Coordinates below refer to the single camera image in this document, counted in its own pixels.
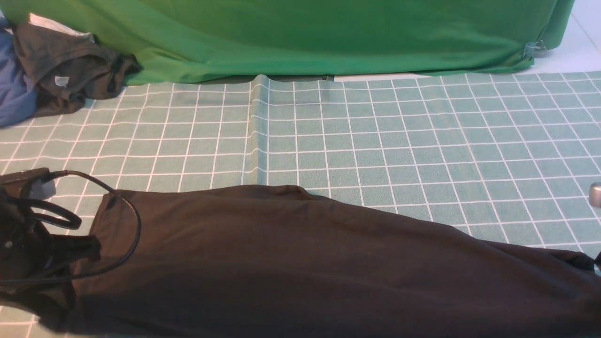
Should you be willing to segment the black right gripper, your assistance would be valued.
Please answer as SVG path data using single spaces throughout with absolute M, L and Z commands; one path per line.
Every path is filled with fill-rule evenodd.
M 601 252 L 594 259 L 594 271 L 597 275 L 601 274 Z

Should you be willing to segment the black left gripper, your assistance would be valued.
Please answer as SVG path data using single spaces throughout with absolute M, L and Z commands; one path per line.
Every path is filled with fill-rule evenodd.
M 81 218 L 47 201 L 1 190 L 1 305 L 20 310 L 68 310 L 75 302 L 72 263 L 98 261 L 93 236 L 53 235 L 45 223 L 77 229 Z

